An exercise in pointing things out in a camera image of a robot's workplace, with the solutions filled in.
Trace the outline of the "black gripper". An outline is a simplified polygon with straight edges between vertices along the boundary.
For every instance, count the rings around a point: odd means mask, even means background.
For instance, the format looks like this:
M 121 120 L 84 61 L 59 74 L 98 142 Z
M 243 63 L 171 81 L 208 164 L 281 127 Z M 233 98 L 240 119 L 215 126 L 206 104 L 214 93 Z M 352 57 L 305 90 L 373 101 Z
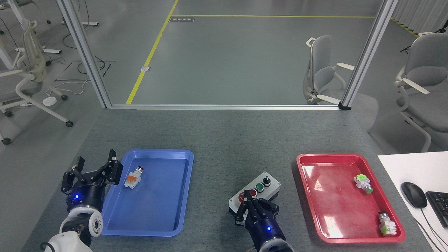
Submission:
M 240 204 L 234 215 L 234 223 L 245 226 L 253 245 L 262 246 L 273 238 L 285 240 L 285 235 L 275 219 L 279 206 L 264 198 L 253 198 L 250 190 L 244 190 L 243 194 L 246 201 Z
M 116 158 L 116 152 L 109 151 L 107 163 L 98 171 L 82 174 L 84 158 L 79 156 L 76 164 L 63 174 L 61 191 L 67 195 L 67 212 L 76 207 L 89 207 L 102 212 L 106 183 L 118 185 L 123 165 Z

